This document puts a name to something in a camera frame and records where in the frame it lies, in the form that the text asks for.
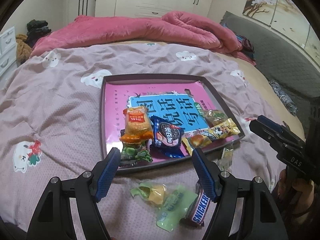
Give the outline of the person's right hand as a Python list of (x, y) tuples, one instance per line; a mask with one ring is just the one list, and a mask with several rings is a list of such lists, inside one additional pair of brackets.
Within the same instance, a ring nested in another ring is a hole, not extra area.
[(319, 186), (303, 178), (287, 179), (280, 172), (272, 196), (283, 219), (288, 239), (319, 239)]

